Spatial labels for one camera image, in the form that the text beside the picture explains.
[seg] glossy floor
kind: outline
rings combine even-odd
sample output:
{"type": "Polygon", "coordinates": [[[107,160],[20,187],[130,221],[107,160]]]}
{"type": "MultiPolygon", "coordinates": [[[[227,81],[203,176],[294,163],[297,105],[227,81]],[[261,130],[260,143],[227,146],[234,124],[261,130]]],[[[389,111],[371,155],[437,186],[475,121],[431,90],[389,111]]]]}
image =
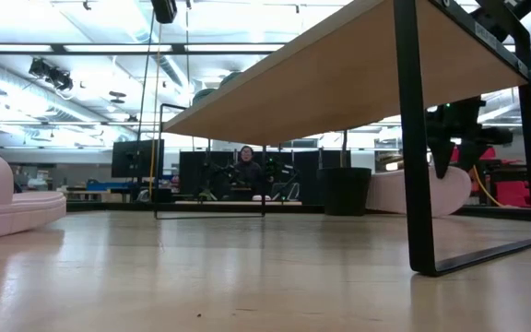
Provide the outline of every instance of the glossy floor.
{"type": "MultiPolygon", "coordinates": [[[[434,227],[441,258],[530,234],[434,227]]],[[[408,267],[402,217],[73,214],[0,238],[0,331],[531,332],[531,249],[429,279],[408,267]]]]}

